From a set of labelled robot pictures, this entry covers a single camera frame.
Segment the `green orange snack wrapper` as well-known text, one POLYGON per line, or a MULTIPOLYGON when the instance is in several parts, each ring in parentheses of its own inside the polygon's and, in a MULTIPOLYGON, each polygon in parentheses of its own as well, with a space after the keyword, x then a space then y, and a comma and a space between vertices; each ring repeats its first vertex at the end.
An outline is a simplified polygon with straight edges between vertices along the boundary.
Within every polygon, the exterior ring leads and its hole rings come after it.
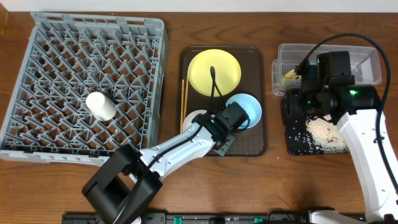
POLYGON ((294 68, 291 71, 287 72, 284 75, 284 78, 288 80, 300 80, 302 77, 297 74, 296 69, 294 68))

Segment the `pink white bowl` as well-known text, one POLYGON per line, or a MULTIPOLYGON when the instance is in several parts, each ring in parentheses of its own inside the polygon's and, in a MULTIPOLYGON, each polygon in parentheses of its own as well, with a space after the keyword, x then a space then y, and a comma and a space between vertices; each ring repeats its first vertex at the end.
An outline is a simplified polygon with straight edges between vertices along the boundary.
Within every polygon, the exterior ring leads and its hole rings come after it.
POLYGON ((186 129, 189 128, 189 126, 192 124, 192 121, 194 117, 196 117, 199 114, 205 114, 206 110, 195 110, 192 111, 183 121, 183 126, 182 126, 182 131, 185 131, 186 129))

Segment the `light blue bowl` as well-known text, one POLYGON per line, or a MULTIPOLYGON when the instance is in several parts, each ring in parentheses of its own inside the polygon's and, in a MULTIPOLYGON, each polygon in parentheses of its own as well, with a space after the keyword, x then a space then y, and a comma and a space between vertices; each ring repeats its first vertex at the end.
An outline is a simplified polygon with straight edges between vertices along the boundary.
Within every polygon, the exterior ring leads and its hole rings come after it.
POLYGON ((229 98, 226 105, 230 105, 232 102, 237 102, 248 114, 250 123, 245 121, 240 125, 239 129, 249 129, 254 127, 261 119, 262 108, 260 102, 252 95, 246 93, 238 93, 229 98))

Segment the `yellow round plate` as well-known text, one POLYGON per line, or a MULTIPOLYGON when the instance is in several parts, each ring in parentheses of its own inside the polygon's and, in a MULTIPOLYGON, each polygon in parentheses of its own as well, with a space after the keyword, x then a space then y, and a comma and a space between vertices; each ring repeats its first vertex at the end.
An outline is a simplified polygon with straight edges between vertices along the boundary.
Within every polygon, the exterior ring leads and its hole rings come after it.
POLYGON ((188 66, 189 82, 197 92, 211 96, 211 67, 215 69, 215 81, 222 95, 238 86, 242 71, 237 59, 227 51, 209 49, 197 54, 188 66))

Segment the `white paper cup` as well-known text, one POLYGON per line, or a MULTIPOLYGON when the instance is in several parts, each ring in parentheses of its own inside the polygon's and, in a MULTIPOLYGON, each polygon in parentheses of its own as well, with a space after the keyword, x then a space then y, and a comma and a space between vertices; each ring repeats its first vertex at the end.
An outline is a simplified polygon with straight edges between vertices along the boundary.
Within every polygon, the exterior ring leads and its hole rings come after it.
POLYGON ((86 98, 86 105, 98 121, 111 120, 116 115, 116 104, 101 92, 92 92, 86 98))

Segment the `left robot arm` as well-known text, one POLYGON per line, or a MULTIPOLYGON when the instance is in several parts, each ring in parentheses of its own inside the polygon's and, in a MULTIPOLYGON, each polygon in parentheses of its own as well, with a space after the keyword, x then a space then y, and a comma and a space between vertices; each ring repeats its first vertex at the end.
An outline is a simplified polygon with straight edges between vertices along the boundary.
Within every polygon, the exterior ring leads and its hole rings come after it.
POLYGON ((214 114, 196 115, 181 134, 162 144, 135 151, 115 150, 82 188, 82 194, 103 223, 133 223, 163 186, 163 179, 186 163, 232 143, 232 132, 249 115, 236 102, 214 114))

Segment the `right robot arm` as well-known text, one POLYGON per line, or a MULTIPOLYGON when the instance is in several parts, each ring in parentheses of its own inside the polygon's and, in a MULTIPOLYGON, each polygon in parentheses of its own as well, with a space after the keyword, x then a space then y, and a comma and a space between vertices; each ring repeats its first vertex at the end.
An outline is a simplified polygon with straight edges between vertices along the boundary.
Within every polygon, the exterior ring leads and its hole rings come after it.
POLYGON ((375 87, 355 84, 347 51, 304 59, 288 74, 300 87, 288 89, 281 103, 287 142, 298 146, 310 120, 334 124, 354 162, 366 223, 397 223, 397 158, 375 87))

